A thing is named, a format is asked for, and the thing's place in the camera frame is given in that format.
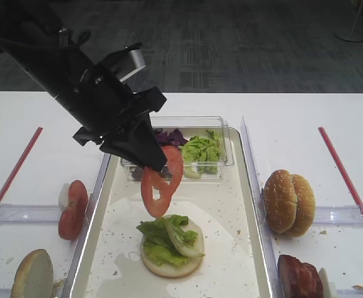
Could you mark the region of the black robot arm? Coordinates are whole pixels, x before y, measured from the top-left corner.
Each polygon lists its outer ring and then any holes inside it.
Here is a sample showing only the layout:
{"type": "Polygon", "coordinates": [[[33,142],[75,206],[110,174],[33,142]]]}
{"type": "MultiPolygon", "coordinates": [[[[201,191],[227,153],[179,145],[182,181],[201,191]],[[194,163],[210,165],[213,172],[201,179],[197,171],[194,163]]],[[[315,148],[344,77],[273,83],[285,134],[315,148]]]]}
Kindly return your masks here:
{"type": "Polygon", "coordinates": [[[166,97],[158,88],[135,93],[126,79],[144,69],[141,44],[94,63],[82,51],[88,31],[76,40],[45,1],[0,1],[0,53],[9,54],[81,125],[74,139],[105,153],[160,171],[167,157],[149,114],[166,97]]]}

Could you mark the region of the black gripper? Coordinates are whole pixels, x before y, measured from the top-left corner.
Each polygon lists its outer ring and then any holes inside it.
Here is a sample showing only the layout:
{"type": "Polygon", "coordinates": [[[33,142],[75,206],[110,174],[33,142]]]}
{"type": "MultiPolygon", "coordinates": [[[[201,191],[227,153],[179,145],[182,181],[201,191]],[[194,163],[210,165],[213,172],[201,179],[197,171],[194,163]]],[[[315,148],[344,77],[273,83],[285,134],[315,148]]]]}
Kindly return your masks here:
{"type": "Polygon", "coordinates": [[[102,65],[87,68],[73,90],[73,116],[82,125],[73,138],[82,146],[92,141],[105,153],[161,171],[167,158],[147,113],[158,112],[166,100],[158,88],[132,92],[102,65]],[[107,136],[135,119],[129,136],[107,136]]]}

